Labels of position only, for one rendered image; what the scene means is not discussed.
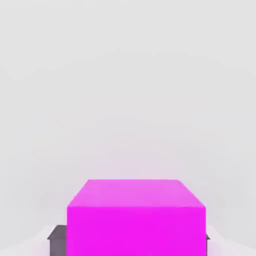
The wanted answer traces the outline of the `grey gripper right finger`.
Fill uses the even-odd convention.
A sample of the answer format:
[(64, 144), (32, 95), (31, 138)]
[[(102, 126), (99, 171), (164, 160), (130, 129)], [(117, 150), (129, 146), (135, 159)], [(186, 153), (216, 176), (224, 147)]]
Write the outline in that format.
[(255, 249), (223, 238), (217, 230), (207, 225), (207, 256), (255, 256)]

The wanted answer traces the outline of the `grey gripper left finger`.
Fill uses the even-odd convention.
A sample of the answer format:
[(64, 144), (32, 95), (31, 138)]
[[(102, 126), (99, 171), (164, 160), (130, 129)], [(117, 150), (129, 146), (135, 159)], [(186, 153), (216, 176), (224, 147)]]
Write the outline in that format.
[(1, 256), (67, 256), (66, 225), (47, 225), (33, 238), (1, 250)]

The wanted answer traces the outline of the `small magenta cube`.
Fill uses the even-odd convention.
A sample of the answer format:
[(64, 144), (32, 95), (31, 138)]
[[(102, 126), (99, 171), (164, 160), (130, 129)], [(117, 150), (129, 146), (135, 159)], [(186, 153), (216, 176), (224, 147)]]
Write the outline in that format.
[(206, 207), (176, 179), (91, 179), (66, 214), (67, 256), (206, 256)]

